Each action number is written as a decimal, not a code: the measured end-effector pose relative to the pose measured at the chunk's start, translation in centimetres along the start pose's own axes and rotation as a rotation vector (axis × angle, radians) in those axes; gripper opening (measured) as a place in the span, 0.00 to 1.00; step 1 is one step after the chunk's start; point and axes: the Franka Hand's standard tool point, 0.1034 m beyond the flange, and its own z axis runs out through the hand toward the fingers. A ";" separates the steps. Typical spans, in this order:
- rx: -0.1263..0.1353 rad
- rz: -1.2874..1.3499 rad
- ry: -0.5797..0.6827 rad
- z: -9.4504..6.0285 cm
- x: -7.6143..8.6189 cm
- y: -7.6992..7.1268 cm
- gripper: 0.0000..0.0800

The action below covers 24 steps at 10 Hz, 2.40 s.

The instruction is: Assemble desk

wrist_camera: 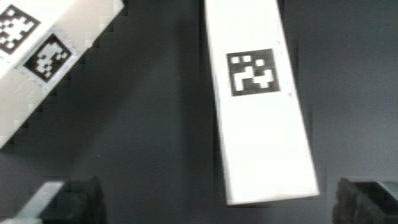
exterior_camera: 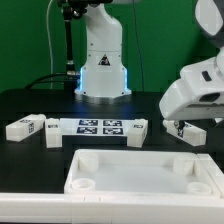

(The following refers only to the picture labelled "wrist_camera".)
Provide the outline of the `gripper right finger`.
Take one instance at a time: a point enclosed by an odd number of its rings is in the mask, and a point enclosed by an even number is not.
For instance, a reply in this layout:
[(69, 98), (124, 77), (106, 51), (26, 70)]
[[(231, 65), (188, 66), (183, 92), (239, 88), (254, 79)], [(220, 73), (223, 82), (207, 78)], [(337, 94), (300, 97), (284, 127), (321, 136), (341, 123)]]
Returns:
[(337, 182), (332, 224), (398, 224), (398, 182)]

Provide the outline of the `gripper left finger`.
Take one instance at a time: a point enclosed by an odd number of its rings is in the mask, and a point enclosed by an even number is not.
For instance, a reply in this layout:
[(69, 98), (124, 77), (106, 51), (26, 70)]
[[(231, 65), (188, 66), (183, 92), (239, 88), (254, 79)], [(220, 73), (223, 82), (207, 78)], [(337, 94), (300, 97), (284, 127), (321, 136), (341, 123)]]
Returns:
[(106, 224), (99, 179), (48, 181), (16, 213), (12, 224)]

